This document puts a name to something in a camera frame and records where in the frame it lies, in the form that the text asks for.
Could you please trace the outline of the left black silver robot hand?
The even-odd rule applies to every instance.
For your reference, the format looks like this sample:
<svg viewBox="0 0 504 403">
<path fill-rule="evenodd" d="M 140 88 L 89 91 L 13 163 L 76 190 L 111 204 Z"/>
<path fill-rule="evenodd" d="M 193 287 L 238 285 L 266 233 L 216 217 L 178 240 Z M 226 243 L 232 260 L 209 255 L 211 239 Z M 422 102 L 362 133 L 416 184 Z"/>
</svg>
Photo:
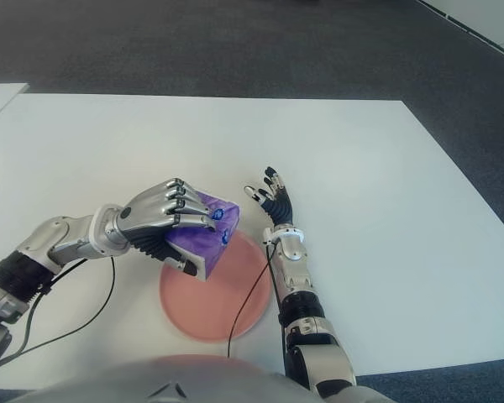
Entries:
<svg viewBox="0 0 504 403">
<path fill-rule="evenodd" d="M 172 178 L 130 200 L 118 214 L 116 227 L 138 251 L 190 276 L 198 276 L 204 263 L 167 241 L 166 234 L 178 228 L 213 232 L 216 224 L 194 188 L 180 178 Z"/>
</svg>

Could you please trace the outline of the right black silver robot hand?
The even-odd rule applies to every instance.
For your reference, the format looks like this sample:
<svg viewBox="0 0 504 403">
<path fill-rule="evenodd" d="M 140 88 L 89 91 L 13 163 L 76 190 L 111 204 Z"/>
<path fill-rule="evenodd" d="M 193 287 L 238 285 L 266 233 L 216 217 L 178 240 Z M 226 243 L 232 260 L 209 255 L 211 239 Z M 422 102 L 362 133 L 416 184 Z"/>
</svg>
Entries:
<svg viewBox="0 0 504 403">
<path fill-rule="evenodd" d="M 275 227 L 293 225 L 291 198 L 280 174 L 272 167 L 265 169 L 264 183 L 269 190 L 246 186 L 245 194 L 254 200 L 268 215 Z"/>
</svg>

